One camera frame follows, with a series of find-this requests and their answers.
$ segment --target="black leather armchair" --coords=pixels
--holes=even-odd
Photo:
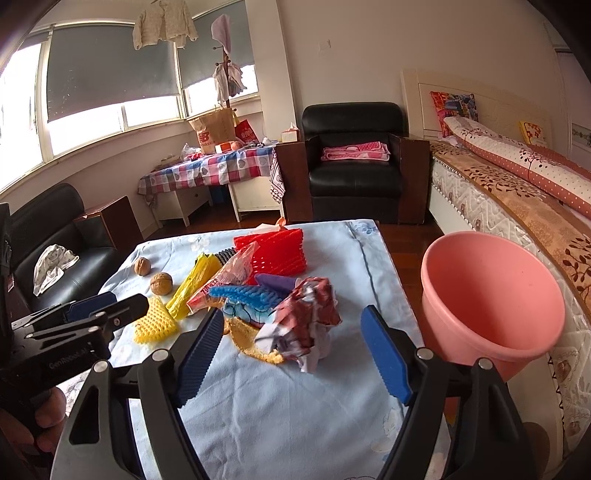
[[[395,103],[311,105],[302,115],[314,220],[372,218],[423,223],[427,208],[429,143],[404,136]],[[324,147],[380,141],[390,161],[322,162]]]
[[[84,212],[76,189],[62,183],[44,191],[10,217],[13,289],[19,292],[20,300],[30,312],[95,295],[123,263],[126,253],[112,246],[100,222],[80,219]],[[72,250],[80,259],[58,282],[36,297],[33,295],[35,264],[53,244]],[[11,298],[14,302],[14,292],[9,291],[7,301]]]

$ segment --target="walnut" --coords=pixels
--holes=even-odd
[[[147,258],[139,257],[134,263],[134,270],[138,275],[145,277],[152,269],[152,264]]]
[[[173,278],[165,273],[156,273],[150,280],[150,290],[154,295],[168,295],[173,290]]]

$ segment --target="hanging sweater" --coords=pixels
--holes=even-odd
[[[185,46],[186,37],[197,39],[195,24],[184,0],[157,0],[141,13],[134,26],[134,47],[156,45],[158,40],[171,40],[177,48]]]

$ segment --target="yellow foam fruit net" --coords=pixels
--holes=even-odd
[[[200,254],[195,266],[184,279],[173,298],[166,304],[167,310],[176,321],[182,320],[190,313],[187,302],[193,294],[203,287],[222,267],[215,255]]]
[[[234,345],[245,355],[268,364],[278,365],[282,363],[283,357],[277,350],[273,350],[271,353],[263,353],[255,346],[255,337],[259,332],[258,328],[248,325],[241,319],[231,317],[226,319],[224,333],[226,333],[226,330],[230,333]]]
[[[159,342],[178,332],[177,323],[164,307],[160,297],[149,297],[148,304],[148,313],[135,322],[134,342]]]

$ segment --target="hanging clothes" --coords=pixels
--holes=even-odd
[[[230,40],[230,17],[226,14],[220,15],[212,23],[212,38],[222,44],[226,53],[232,53],[232,42]]]
[[[219,64],[213,72],[213,80],[216,84],[217,101],[220,104],[246,89],[242,83],[242,70],[232,62],[228,64],[228,78],[226,78],[223,64]]]
[[[149,4],[135,22],[134,47],[156,45],[159,40],[170,40],[183,48],[187,37],[198,38],[195,24],[184,0],[156,0]]]

